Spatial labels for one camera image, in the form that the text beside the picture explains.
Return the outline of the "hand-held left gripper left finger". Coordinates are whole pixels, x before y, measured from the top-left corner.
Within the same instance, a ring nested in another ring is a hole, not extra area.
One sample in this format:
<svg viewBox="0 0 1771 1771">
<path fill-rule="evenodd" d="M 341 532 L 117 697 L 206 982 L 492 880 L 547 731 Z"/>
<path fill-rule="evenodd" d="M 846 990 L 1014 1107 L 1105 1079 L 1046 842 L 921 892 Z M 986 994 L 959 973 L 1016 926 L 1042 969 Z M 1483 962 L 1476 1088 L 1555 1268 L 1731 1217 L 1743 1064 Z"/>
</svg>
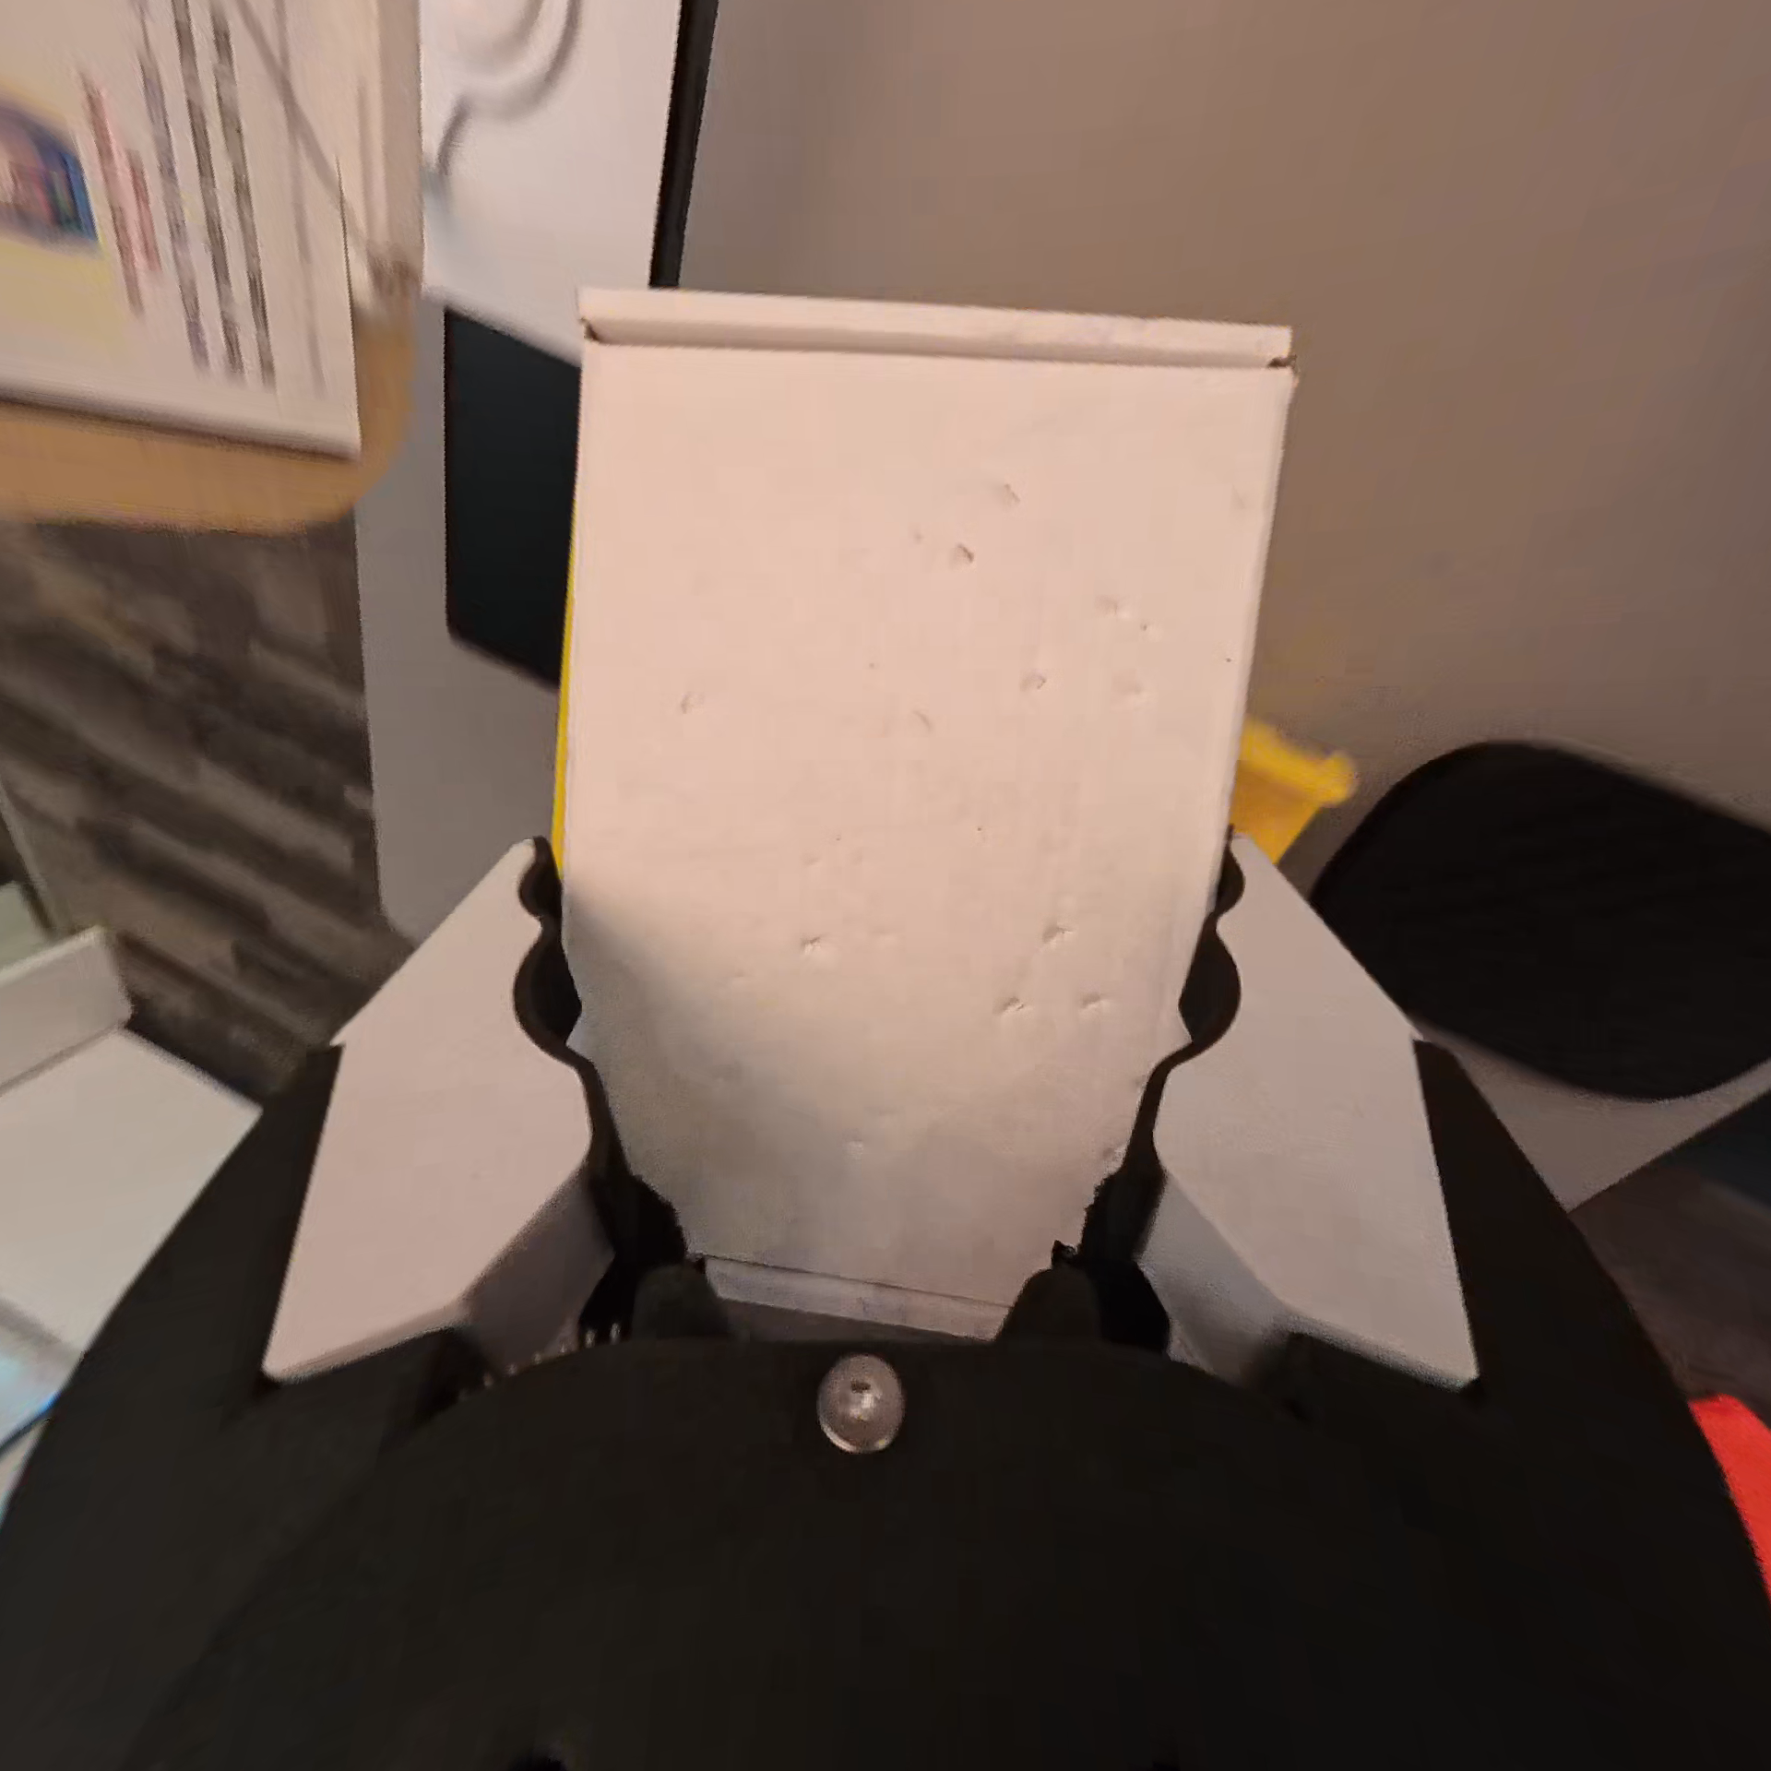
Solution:
<svg viewBox="0 0 1771 1771">
<path fill-rule="evenodd" d="M 498 1380 L 630 1332 L 645 1278 L 689 1249 L 571 1047 L 579 1018 L 562 876 L 522 841 L 333 1041 L 271 1380 L 431 1334 Z"/>
</svg>

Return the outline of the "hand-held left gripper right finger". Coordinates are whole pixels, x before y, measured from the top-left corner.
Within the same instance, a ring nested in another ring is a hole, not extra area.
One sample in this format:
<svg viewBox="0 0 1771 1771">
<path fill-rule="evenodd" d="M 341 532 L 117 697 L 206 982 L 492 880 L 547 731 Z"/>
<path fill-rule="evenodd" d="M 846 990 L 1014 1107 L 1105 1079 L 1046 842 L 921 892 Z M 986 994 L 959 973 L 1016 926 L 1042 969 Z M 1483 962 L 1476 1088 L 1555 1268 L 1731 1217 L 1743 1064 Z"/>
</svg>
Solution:
<svg viewBox="0 0 1771 1771">
<path fill-rule="evenodd" d="M 1245 1385 L 1298 1338 L 1470 1385 L 1415 1032 L 1245 837 L 1181 1024 L 1075 1249 L 1111 1336 Z"/>
</svg>

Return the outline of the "yellow plastic bin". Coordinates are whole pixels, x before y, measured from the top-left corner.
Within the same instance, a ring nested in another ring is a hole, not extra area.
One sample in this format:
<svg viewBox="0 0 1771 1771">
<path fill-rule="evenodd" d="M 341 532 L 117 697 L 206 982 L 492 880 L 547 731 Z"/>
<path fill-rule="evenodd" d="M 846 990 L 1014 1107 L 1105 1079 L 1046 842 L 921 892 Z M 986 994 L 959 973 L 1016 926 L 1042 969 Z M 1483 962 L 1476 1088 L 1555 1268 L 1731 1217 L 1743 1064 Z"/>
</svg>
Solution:
<svg viewBox="0 0 1771 1771">
<path fill-rule="evenodd" d="M 569 543 L 564 581 L 562 676 L 552 752 L 552 801 L 547 829 L 549 846 L 556 859 L 564 859 L 566 839 L 575 587 L 577 545 Z M 1270 723 L 1249 719 L 1239 742 L 1228 824 L 1232 833 L 1251 841 L 1268 861 L 1277 865 L 1321 814 L 1345 805 L 1357 789 L 1358 774 L 1345 755 L 1328 755 L 1298 746 Z"/>
</svg>

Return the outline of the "white cardboard mailer box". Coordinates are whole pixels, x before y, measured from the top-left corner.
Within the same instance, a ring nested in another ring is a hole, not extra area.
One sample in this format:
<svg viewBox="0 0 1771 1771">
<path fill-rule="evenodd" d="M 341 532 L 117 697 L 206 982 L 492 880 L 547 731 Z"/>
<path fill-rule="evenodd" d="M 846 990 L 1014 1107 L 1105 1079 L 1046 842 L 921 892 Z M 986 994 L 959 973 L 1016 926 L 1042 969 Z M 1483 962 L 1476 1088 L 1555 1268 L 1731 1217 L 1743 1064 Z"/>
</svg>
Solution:
<svg viewBox="0 0 1771 1771">
<path fill-rule="evenodd" d="M 742 1281 L 997 1314 L 1183 1039 L 1292 333 L 581 324 L 564 935 L 626 1158 Z"/>
</svg>

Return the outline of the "red cloth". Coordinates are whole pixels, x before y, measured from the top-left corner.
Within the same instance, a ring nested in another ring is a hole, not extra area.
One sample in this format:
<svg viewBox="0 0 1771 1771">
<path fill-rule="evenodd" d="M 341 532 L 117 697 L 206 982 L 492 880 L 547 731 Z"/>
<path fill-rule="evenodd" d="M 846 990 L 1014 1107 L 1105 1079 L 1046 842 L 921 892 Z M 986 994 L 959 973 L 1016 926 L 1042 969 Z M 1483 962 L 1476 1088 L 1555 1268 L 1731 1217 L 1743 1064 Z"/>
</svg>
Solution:
<svg viewBox="0 0 1771 1771">
<path fill-rule="evenodd" d="M 1693 1401 L 1690 1408 L 1752 1543 L 1761 1582 L 1769 1588 L 1769 1429 L 1735 1397 L 1714 1395 Z"/>
</svg>

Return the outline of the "printed instruction sheet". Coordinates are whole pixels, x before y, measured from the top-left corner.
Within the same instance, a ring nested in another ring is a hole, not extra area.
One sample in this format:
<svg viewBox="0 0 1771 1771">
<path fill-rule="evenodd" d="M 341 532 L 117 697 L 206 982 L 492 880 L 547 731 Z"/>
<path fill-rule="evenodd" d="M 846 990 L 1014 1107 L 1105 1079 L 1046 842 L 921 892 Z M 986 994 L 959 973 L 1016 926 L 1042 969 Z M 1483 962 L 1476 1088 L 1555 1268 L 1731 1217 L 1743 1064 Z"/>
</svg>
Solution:
<svg viewBox="0 0 1771 1771">
<path fill-rule="evenodd" d="M 339 137 L 371 25 L 2 6 L 4 403 L 359 453 Z"/>
</svg>

